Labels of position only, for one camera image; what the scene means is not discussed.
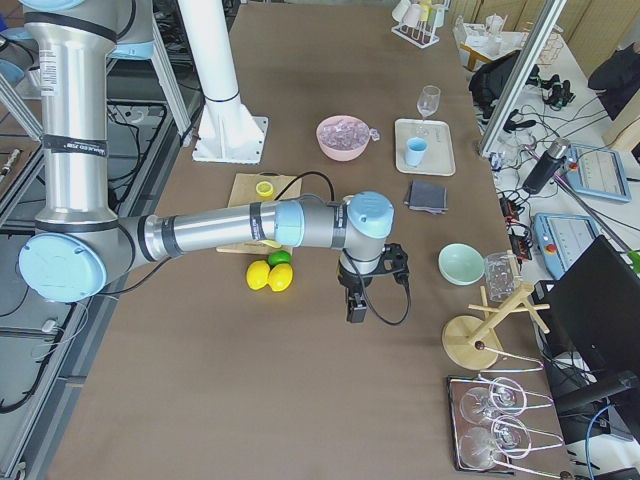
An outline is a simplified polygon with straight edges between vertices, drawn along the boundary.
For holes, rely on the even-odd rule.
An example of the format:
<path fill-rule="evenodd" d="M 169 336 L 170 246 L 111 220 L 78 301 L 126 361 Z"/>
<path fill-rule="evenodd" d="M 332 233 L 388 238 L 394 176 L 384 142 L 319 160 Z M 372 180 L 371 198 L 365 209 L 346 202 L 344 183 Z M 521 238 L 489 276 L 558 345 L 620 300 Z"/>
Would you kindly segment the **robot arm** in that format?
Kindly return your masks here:
<path fill-rule="evenodd" d="M 148 58 L 147 1 L 27 1 L 24 20 L 39 47 L 46 203 L 19 269 L 42 297 L 76 302 L 135 268 L 246 241 L 340 251 L 347 318 L 363 320 L 365 281 L 388 251 L 392 203 L 376 192 L 348 201 L 299 197 L 193 215 L 119 217 L 108 204 L 106 61 Z"/>

